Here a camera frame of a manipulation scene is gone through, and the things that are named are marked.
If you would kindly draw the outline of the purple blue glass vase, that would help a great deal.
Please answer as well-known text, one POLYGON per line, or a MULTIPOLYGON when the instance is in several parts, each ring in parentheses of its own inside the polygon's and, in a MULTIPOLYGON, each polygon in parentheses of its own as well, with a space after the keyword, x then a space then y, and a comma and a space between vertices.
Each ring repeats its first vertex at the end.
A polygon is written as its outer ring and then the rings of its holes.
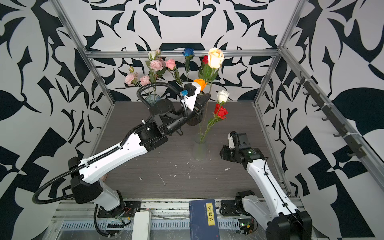
POLYGON ((151 94, 151 95, 146 96, 145 100, 146 100, 146 102, 148 102, 148 104, 150 106, 153 106, 161 100, 161 97, 157 94, 155 94, 155 95, 151 94))

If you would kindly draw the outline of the orange rose stem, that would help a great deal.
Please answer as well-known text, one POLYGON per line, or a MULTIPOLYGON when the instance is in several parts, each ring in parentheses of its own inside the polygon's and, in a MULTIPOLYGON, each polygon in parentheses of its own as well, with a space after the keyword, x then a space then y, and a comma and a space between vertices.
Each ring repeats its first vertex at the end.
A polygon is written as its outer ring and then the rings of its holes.
POLYGON ((194 83, 197 83, 201 87, 201 92, 204 91, 204 88, 207 86, 207 83, 203 79, 195 79, 194 83))

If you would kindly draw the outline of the clear glass vase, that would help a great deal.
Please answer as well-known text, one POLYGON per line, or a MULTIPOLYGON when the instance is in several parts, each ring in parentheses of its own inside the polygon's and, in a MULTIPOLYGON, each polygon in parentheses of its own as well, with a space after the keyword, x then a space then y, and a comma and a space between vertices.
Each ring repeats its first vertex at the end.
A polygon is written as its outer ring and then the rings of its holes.
POLYGON ((204 161, 207 158, 207 142, 206 140, 201 140, 201 138, 202 136, 200 134, 194 136, 192 155, 196 161, 204 161))

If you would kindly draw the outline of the red rose stem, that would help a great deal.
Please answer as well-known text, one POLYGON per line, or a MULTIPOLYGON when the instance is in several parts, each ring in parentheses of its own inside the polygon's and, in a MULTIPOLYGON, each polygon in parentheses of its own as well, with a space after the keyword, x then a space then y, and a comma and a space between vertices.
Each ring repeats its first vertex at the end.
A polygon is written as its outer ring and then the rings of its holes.
POLYGON ((201 63, 201 70, 203 71, 204 67, 208 64, 209 62, 209 57, 208 55, 205 55, 202 59, 202 63, 201 63))

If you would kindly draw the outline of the cream rose flower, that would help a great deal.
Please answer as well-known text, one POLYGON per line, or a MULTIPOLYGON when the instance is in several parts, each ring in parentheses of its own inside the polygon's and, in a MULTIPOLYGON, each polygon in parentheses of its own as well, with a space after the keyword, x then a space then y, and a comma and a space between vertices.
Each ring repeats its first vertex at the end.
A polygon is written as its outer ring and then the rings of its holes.
MULTIPOLYGON (((207 86, 210 86, 209 94, 211 93, 213 81, 219 74, 219 70, 222 67, 224 62, 224 52, 218 48, 211 48, 208 52, 209 62, 204 67, 203 71, 201 70, 200 75, 201 79, 205 80, 207 86)), ((199 125, 199 134, 202 135, 201 125, 199 125)))

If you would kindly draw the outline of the twin pink peony stem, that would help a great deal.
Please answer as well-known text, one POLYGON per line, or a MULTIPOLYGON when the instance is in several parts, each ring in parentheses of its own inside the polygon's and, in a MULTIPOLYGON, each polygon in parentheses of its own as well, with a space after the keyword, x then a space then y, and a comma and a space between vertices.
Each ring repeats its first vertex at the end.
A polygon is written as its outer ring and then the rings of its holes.
POLYGON ((129 73, 125 77, 125 84, 128 87, 142 87, 151 84, 150 76, 145 75, 139 78, 139 74, 133 67, 129 68, 129 73))

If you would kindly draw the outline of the pink rose stem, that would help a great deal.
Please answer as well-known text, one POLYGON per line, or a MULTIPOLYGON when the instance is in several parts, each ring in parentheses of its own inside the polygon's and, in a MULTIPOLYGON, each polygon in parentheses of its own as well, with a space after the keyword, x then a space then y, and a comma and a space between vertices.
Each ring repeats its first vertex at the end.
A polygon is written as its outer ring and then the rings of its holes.
POLYGON ((171 75, 173 76, 173 78, 175 79, 177 84, 181 88, 183 88, 184 87, 184 83, 181 80, 181 76, 180 76, 179 70, 178 70, 178 68, 176 66, 175 60, 169 59, 169 60, 165 61, 165 64, 166 64, 167 70, 171 73, 171 75))

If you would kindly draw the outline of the blue rose stem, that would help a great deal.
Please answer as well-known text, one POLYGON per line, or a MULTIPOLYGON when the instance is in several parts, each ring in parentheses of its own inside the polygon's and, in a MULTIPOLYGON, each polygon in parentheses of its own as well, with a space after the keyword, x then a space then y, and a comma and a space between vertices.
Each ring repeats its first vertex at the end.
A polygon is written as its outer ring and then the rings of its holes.
POLYGON ((192 48, 184 48, 183 56, 185 57, 185 72, 186 72, 186 81, 189 81, 189 73, 190 73, 190 62, 194 58, 194 49, 192 48))

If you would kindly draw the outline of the white rose stem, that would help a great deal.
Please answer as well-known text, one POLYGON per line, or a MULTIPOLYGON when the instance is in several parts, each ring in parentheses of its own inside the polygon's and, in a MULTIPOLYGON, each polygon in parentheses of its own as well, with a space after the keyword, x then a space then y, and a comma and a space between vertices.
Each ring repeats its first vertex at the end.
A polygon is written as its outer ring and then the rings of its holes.
POLYGON ((225 102, 227 103, 228 99, 229 99, 229 96, 230 96, 230 93, 227 92, 227 91, 219 91, 217 93, 217 103, 221 103, 221 102, 225 102))
POLYGON ((148 57, 150 61, 156 60, 161 56, 161 51, 159 49, 154 51, 149 51, 148 57))

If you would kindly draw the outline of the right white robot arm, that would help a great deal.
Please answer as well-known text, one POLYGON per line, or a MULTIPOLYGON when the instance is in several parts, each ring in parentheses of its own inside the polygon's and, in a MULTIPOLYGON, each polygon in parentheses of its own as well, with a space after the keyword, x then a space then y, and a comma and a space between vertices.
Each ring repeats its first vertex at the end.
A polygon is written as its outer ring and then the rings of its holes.
POLYGON ((252 191, 237 193, 241 214, 249 214, 265 230, 268 240, 310 240, 312 219, 306 211, 289 199, 274 178, 268 159, 258 148, 253 148, 245 133, 232 131, 228 145, 220 151, 222 160, 241 164, 257 184, 265 202, 252 191))

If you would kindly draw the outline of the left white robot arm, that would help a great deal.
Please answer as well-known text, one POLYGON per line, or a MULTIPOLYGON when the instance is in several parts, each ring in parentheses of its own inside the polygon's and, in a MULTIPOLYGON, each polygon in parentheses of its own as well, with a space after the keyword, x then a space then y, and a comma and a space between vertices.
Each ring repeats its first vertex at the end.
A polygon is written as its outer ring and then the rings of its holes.
POLYGON ((108 187, 101 178, 125 162, 160 147, 173 133, 183 135, 183 125, 197 125, 202 120, 204 107, 210 97, 210 94, 182 96, 179 110, 175 110, 173 103, 168 99, 153 105, 142 99, 150 112, 148 119, 132 128, 121 142, 109 149, 81 161, 77 158, 69 160, 69 171, 43 184, 34 193, 33 203, 44 205, 73 198, 78 204, 95 203, 95 214, 102 209, 107 212, 108 217, 121 219, 126 214, 127 207, 123 196, 120 191, 108 187), (66 176, 71 176, 70 195, 49 200, 39 199, 45 189, 66 176))

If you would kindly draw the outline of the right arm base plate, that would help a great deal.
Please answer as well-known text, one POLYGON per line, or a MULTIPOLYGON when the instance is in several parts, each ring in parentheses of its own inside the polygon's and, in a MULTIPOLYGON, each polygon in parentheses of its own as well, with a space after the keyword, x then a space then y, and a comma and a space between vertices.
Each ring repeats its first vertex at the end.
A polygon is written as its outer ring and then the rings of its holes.
POLYGON ((219 212, 224 217, 248 216, 235 200, 221 200, 219 212))

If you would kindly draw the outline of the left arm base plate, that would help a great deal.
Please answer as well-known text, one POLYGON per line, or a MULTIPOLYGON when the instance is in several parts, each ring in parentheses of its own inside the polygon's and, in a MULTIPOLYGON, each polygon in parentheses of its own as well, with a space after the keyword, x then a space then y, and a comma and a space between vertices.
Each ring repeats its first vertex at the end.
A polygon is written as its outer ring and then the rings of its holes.
POLYGON ((97 217, 98 218, 130 218, 139 212, 141 209, 141 201, 124 201, 125 205, 123 207, 119 206, 115 210, 106 211, 104 208, 99 207, 97 217))

